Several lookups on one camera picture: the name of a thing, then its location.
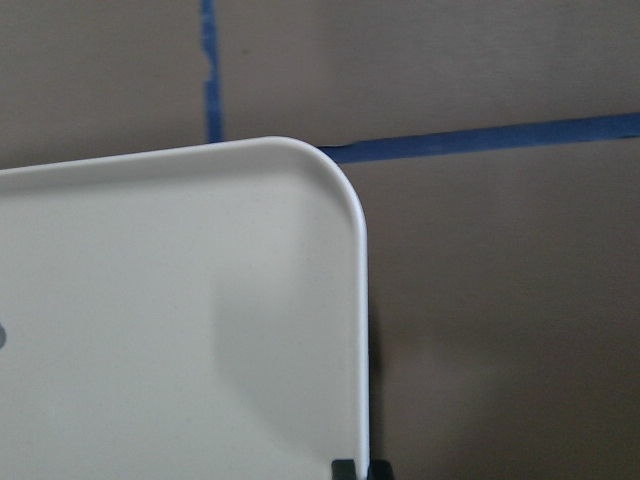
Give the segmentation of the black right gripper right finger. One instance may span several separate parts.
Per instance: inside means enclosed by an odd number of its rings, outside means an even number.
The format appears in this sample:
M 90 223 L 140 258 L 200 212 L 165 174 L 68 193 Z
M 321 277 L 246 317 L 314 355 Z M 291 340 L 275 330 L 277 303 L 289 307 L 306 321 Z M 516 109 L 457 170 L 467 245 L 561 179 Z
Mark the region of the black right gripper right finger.
M 393 468 L 389 461 L 372 459 L 369 464 L 369 480 L 393 480 Z

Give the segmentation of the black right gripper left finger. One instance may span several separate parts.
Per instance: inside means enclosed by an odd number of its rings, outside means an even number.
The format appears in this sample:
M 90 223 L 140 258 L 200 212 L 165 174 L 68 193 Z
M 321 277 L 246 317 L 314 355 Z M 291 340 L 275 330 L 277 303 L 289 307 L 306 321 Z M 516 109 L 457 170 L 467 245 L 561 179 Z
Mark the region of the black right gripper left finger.
M 353 459 L 335 459 L 331 462 L 332 480 L 356 480 L 356 465 Z

